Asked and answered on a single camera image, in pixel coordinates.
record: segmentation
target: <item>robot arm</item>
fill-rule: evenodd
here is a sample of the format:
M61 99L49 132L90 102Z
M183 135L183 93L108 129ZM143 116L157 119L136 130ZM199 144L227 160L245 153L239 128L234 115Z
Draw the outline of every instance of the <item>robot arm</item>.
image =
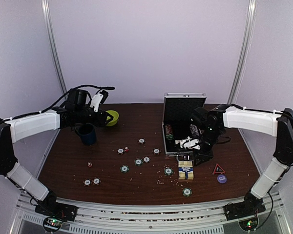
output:
M253 215L256 210L265 210L262 198L293 164L293 111L263 112L240 108L238 106L220 105L207 112L203 108L193 111L191 117L198 128L204 130L199 139L188 139L184 147L193 149L194 163L198 165L213 157L212 147L226 128L241 128L266 133L276 137L276 150L261 177L245 195L241 204L225 206L227 219Z
M50 212L55 214L57 210L64 210L64 208L58 207L56 195L52 191L20 165L14 156L13 143L49 130L86 123L101 127L113 120L111 115L99 109L99 105L108 96L107 91L99 91L89 104L86 104L87 95L88 92L85 90L71 90L63 107L54 107L44 113L40 112L17 119L11 118L8 121L0 118L0 174L40 202L44 209L37 211L39 210L39 206L37 206L38 213L51 215Z

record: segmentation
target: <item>aluminum case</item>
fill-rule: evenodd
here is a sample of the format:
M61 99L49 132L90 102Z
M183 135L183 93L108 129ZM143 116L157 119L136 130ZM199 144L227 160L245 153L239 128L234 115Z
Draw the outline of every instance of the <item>aluminum case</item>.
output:
M175 140L190 136L190 116L197 107L203 107L206 101L205 93L165 93L162 132L166 156L192 154L192 151L181 149ZM174 140L165 138L165 125L172 126Z

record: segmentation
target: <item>red warning triangle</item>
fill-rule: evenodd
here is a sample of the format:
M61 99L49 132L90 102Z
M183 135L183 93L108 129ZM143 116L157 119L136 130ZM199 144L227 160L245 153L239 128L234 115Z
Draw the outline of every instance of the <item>red warning triangle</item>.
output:
M214 172L213 172L212 175L214 175L214 174L224 174L224 173L226 173L225 170L222 169L221 166L219 166L218 163L216 163L216 166L214 168Z

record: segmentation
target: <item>lavender wall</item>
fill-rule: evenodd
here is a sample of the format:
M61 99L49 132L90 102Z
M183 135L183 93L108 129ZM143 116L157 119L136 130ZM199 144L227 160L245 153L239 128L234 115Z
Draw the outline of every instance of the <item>lavender wall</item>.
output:
M41 1L0 0L0 117L41 110L61 95L52 63ZM14 145L34 175L54 132ZM8 232L19 191L0 176L0 234Z
M162 102L205 92L227 102L247 0L51 0L67 87L114 85L107 102Z
M250 108L293 109L293 0L258 1L256 24L237 103ZM275 139L243 131L261 170ZM293 225L293 168L278 185Z

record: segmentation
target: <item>vertical metal pole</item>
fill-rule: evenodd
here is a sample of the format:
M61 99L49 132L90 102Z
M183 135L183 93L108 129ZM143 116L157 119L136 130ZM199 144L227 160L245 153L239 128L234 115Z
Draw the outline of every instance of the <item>vertical metal pole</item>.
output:
M50 10L49 10L49 0L42 0L42 10L43 10L43 16L45 20L45 25L47 27L48 35L49 35L49 42L51 46L51 52L52 52L52 58L54 62L54 67L59 79L60 87L63 93L67 92L67 88L64 82L59 56L57 52L57 48L55 45L54 40L54 34L53 34L53 28L52 28L52 22L51 22L51 16L50 16Z
M245 24L245 31L244 31L244 37L242 42L242 48L240 53L240 58L238 62L238 66L235 72L232 88L230 91L228 104L232 104L237 96L238 88L242 79L243 70L245 66L245 59L246 55L250 46L250 40L253 33L253 26L255 21L255 9L256 9L256 0L250 0L249 2L249 9L248 9L248 15L246 19Z

